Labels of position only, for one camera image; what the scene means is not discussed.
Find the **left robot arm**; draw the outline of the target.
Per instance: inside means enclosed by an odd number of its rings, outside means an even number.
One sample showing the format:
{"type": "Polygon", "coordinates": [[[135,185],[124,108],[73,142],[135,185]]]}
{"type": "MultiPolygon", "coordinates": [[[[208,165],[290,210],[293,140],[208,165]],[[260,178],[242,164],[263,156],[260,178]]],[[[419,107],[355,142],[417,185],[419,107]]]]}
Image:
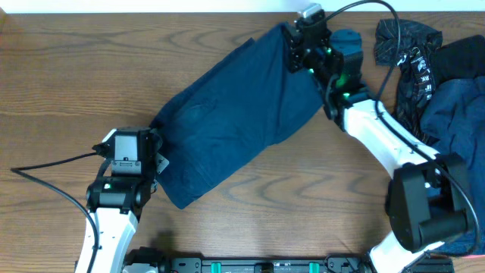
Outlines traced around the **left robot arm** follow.
{"type": "Polygon", "coordinates": [[[122,272],[143,207],[168,165],[163,139],[149,127],[114,128],[97,145],[105,160],[86,190],[86,230],[76,272],[122,272]]]}

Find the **navy blue shorts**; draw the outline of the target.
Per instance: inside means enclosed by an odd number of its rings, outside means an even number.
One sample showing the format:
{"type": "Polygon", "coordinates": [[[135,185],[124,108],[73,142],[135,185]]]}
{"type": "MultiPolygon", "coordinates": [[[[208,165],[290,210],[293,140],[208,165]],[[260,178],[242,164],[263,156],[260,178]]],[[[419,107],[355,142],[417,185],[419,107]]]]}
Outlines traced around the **navy blue shorts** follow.
{"type": "Polygon", "coordinates": [[[267,147],[286,140],[322,106],[313,76],[287,69],[285,26],[280,23],[233,50],[150,123],[169,161],[156,180],[177,208],[186,208],[267,147]]]}

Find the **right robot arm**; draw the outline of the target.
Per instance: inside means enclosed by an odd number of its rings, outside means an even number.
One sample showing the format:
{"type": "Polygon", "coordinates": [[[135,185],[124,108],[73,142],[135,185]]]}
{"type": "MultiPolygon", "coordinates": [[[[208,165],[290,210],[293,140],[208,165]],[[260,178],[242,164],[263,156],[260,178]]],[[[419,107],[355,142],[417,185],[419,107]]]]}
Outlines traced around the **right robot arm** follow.
{"type": "Polygon", "coordinates": [[[315,78],[328,119],[361,142],[390,175],[391,230],[364,258],[340,257],[325,267],[329,272],[451,272],[453,254],[440,247],[480,230],[465,163],[425,145],[386,111],[362,81],[360,35],[333,32],[327,21],[323,11],[305,12],[283,28],[288,68],[315,78]]]}

